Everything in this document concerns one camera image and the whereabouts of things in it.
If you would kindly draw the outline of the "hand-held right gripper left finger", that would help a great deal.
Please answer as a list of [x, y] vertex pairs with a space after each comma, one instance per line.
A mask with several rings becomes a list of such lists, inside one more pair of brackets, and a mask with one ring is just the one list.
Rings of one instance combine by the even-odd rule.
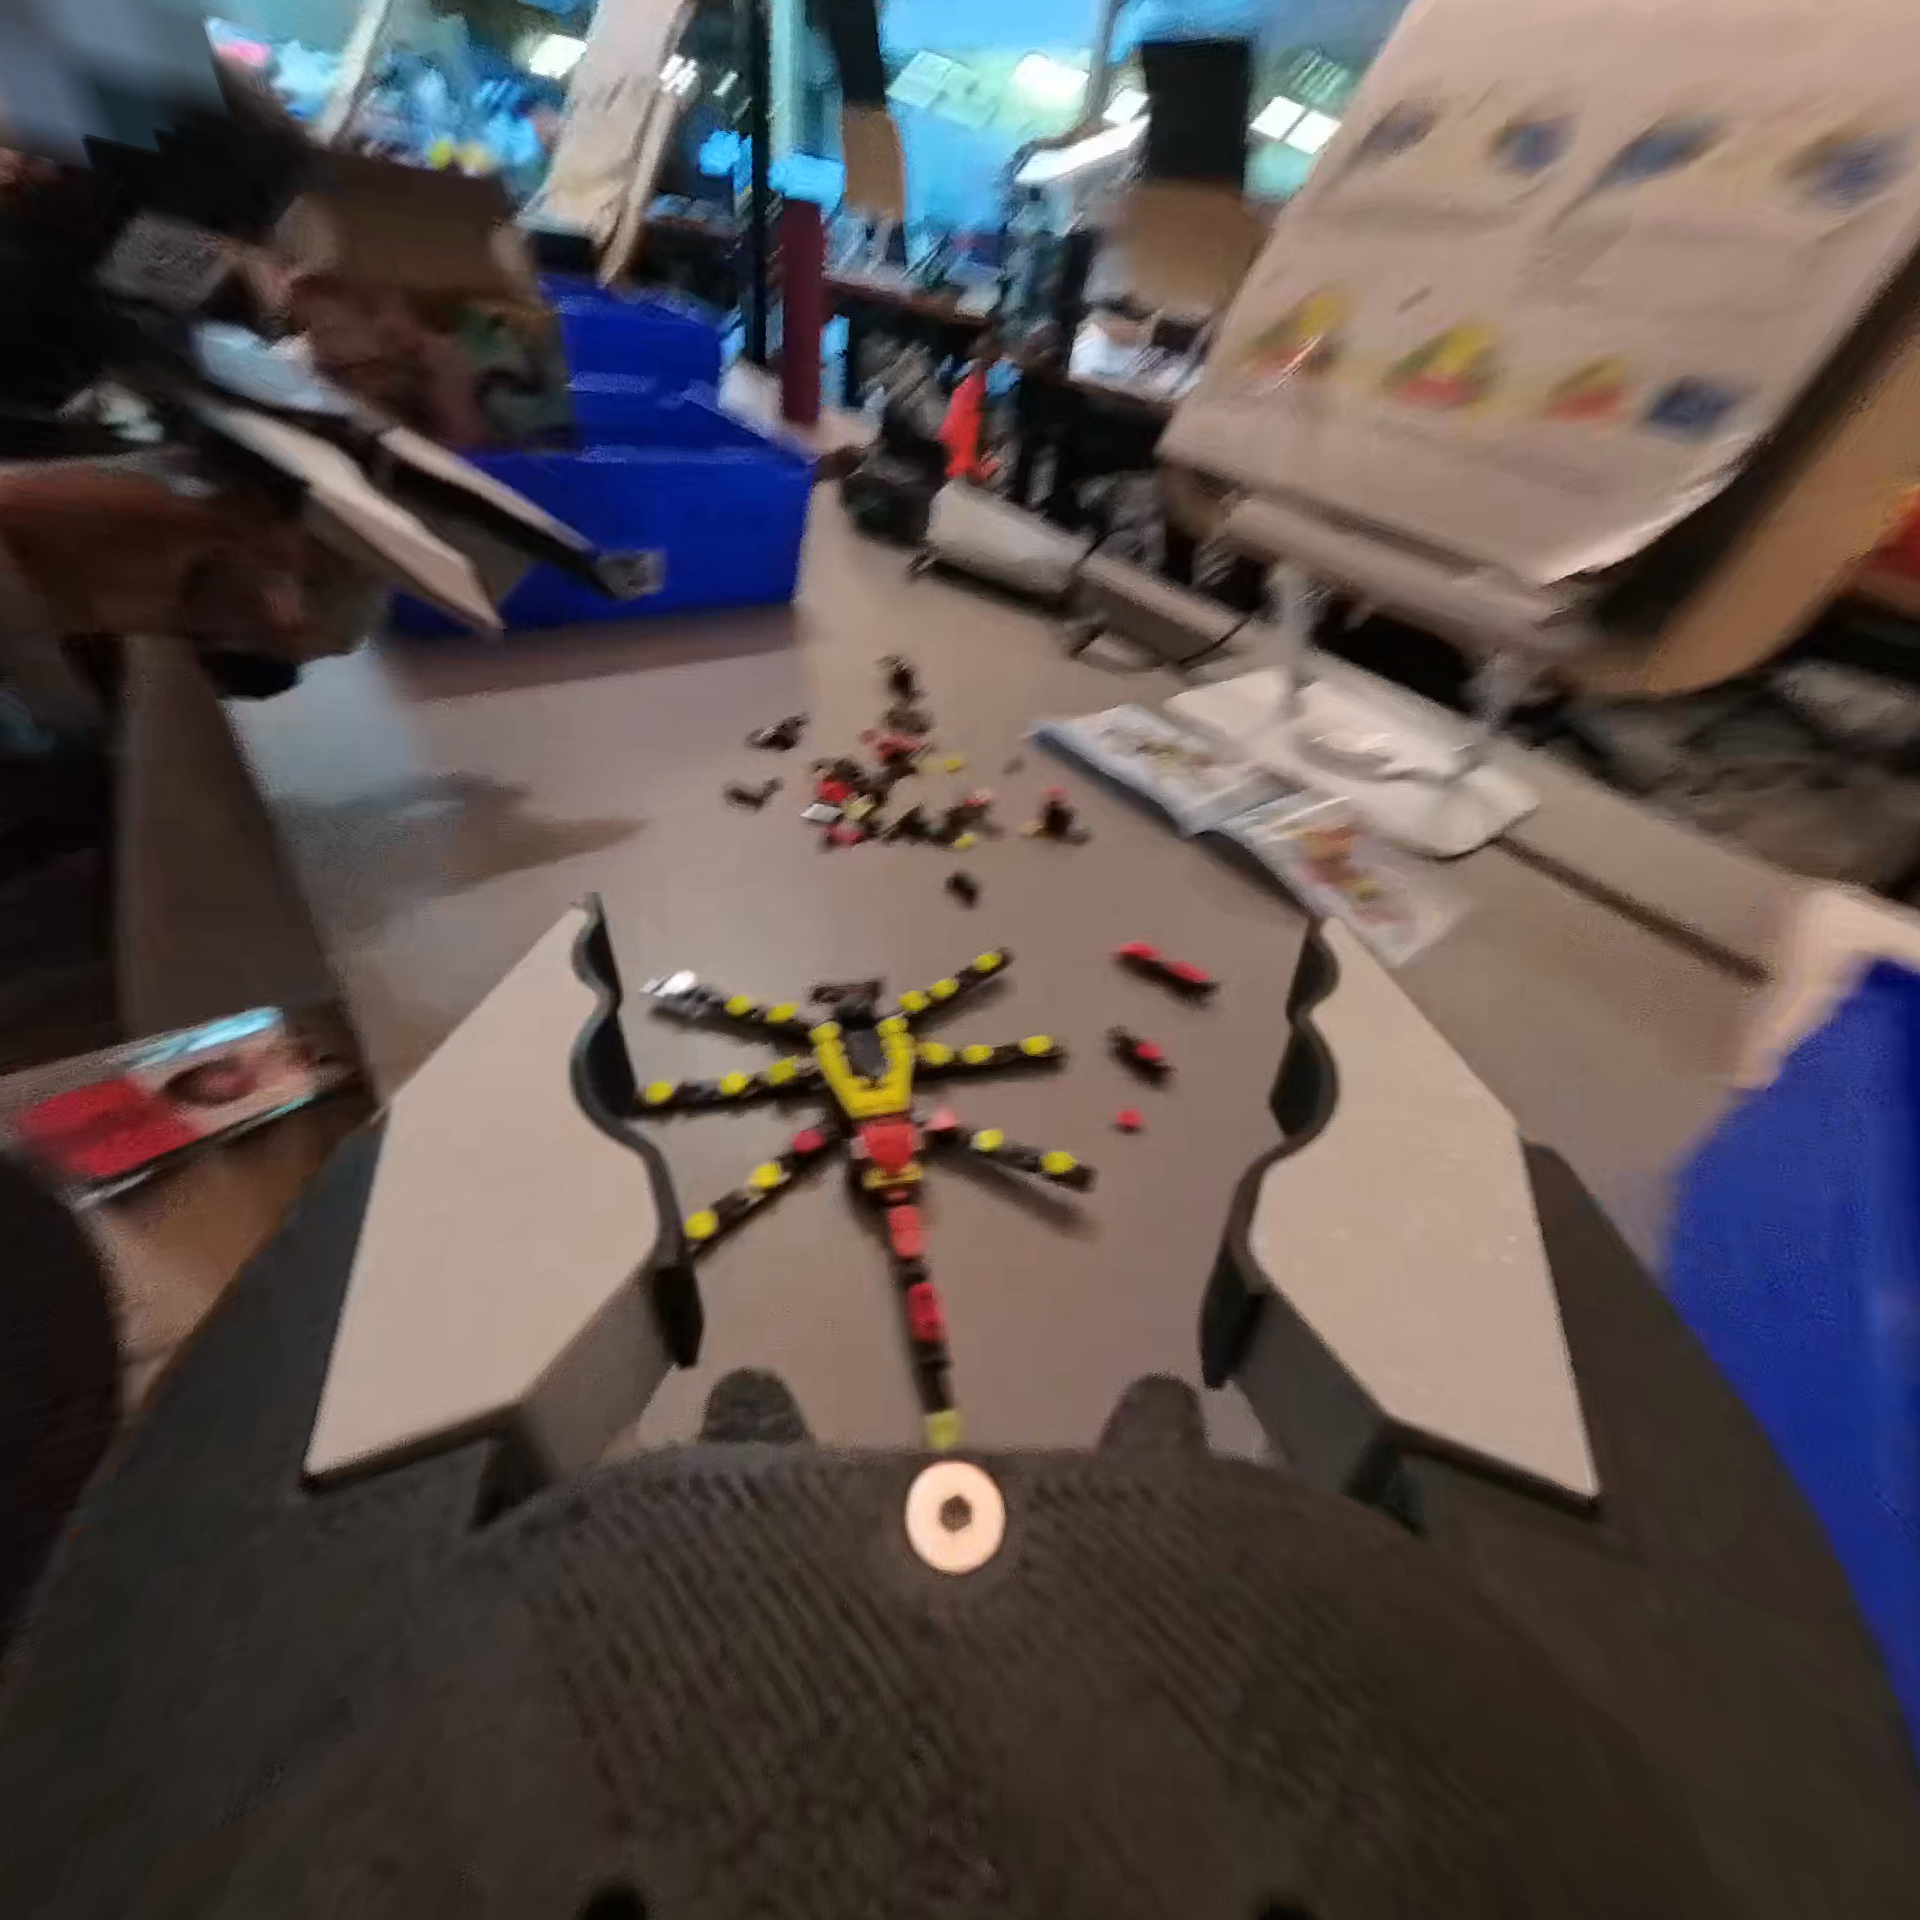
[[618, 1017], [591, 893], [384, 1106], [311, 1486], [463, 1441], [567, 1482], [701, 1355], [701, 1286]]

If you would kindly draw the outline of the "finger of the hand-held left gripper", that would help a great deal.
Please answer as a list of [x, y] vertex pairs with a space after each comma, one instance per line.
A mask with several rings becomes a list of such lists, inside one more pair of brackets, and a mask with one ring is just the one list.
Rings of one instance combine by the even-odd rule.
[[503, 601], [531, 568], [547, 566], [608, 601], [662, 589], [656, 553], [608, 553], [473, 463], [387, 420], [316, 372], [304, 372], [256, 331], [205, 322], [190, 338], [188, 400], [253, 406], [305, 426], [347, 448], [384, 497], [463, 553], [490, 601]]
[[384, 497], [347, 448], [305, 426], [222, 400], [188, 400], [179, 426], [210, 457], [281, 500], [304, 533], [331, 555], [431, 605], [470, 633], [503, 633], [477, 566]]

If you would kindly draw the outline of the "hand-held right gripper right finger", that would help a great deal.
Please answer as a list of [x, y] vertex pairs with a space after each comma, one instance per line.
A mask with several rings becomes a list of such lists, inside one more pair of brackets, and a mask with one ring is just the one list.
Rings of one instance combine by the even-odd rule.
[[1410, 1460], [1598, 1508], [1520, 1126], [1345, 926], [1311, 926], [1199, 1299], [1199, 1377], [1311, 1488], [1377, 1501]]

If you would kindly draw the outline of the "black yellow lego scorpion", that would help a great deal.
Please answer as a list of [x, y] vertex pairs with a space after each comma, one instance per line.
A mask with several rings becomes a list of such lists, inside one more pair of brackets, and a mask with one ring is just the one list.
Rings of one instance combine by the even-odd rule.
[[967, 1159], [1075, 1196], [1098, 1185], [1093, 1165], [1075, 1152], [1028, 1146], [999, 1126], [973, 1126], [922, 1095], [962, 1079], [1053, 1070], [1068, 1063], [1068, 1049], [1053, 1037], [967, 1046], [939, 1037], [946, 1012], [999, 984], [1011, 962], [1008, 950], [986, 950], [900, 998], [888, 998], [881, 977], [857, 977], [822, 984], [804, 1005], [731, 993], [695, 973], [641, 984], [641, 998], [662, 1021], [757, 1037], [772, 1046], [772, 1060], [762, 1069], [714, 1079], [648, 1079], [632, 1095], [640, 1118], [737, 1106], [805, 1112], [804, 1126], [737, 1189], [685, 1213], [673, 1276], [696, 1277], [717, 1245], [804, 1179], [819, 1168], [845, 1171], [855, 1199], [876, 1223], [922, 1438], [934, 1454], [962, 1450], [964, 1416], [954, 1396], [946, 1299], [926, 1252], [926, 1165]]

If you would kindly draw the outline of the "lego instruction booklet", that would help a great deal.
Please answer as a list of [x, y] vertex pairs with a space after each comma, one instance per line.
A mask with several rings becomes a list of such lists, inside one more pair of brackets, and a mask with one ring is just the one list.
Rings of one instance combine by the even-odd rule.
[[1025, 737], [1131, 795], [1179, 836], [1246, 860], [1311, 920], [1343, 926], [1386, 969], [1413, 966], [1469, 915], [1450, 885], [1369, 828], [1355, 804], [1286, 784], [1153, 706], [1040, 719]]

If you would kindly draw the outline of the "pile of lego pieces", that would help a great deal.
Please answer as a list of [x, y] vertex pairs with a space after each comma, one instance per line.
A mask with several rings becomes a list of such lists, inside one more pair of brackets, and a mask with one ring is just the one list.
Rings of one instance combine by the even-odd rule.
[[790, 804], [826, 851], [934, 851], [946, 860], [943, 893], [973, 909], [985, 900], [973, 855], [1008, 836], [998, 795], [967, 784], [967, 754], [943, 747], [921, 666], [889, 653], [875, 672], [876, 715], [850, 753], [819, 754], [800, 774], [728, 779], [722, 804], [738, 812]]

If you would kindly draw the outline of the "printed lego box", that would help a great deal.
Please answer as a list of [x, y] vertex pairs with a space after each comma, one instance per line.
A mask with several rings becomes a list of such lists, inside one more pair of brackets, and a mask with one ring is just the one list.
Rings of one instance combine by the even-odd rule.
[[312, 1021], [253, 1008], [15, 1075], [3, 1154], [91, 1206], [358, 1085]]

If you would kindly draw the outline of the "person's left hand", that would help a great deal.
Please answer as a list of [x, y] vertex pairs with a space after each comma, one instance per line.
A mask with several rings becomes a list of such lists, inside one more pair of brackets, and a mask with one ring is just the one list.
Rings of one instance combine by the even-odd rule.
[[3, 644], [157, 637], [312, 654], [311, 542], [281, 500], [130, 463], [3, 469]]

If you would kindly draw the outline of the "brown cardboard box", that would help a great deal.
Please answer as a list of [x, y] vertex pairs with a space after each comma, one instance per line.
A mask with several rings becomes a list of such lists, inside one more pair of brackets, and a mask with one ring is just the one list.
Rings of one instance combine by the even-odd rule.
[[538, 278], [498, 178], [312, 150], [275, 225], [296, 273], [418, 296], [531, 299]]

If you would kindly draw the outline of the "blue bin with printed tag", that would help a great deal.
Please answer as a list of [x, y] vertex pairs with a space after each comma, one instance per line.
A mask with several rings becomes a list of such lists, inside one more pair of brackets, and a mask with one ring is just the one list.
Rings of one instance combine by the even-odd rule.
[[506, 633], [766, 610], [797, 592], [814, 454], [731, 416], [708, 384], [584, 376], [567, 438], [467, 457], [587, 535], [632, 589], [608, 596], [535, 566], [500, 601]]

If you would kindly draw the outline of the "blue plastic bin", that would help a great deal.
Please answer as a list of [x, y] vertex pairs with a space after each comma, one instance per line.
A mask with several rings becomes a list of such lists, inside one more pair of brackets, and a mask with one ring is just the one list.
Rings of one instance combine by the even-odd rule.
[[1878, 957], [1675, 1185], [1669, 1295], [1820, 1517], [1918, 1736], [1918, 973]]

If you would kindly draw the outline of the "white tablet stand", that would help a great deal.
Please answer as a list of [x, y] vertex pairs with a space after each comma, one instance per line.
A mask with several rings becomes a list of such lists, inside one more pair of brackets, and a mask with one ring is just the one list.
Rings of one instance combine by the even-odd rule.
[[1321, 644], [1332, 601], [1299, 566], [1272, 568], [1272, 658], [1192, 685], [1166, 712], [1285, 787], [1345, 799], [1366, 828], [1421, 860], [1457, 861], [1523, 828], [1542, 797], [1501, 762], [1501, 734], [1531, 678], [1527, 653], [1496, 643], [1455, 712], [1336, 662]]

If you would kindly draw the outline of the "black power adapter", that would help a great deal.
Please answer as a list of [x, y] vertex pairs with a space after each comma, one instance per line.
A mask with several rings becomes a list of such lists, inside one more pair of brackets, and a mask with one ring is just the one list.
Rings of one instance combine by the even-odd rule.
[[1118, 643], [1188, 672], [1223, 654], [1246, 626], [1248, 613], [1093, 550], [1075, 571], [1066, 649], [1081, 658], [1098, 643]]

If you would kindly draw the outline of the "printed instruction board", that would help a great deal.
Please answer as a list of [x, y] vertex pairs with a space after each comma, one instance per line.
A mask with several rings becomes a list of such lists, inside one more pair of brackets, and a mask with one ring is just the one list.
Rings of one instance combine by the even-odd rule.
[[1158, 445], [1590, 693], [1783, 654], [1918, 488], [1918, 2], [1413, 2]]

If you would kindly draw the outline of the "dark red post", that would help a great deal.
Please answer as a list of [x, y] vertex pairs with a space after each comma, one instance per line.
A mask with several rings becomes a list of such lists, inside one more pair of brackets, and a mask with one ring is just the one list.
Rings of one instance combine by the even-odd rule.
[[815, 202], [781, 206], [781, 420], [815, 429], [822, 413], [826, 225]]

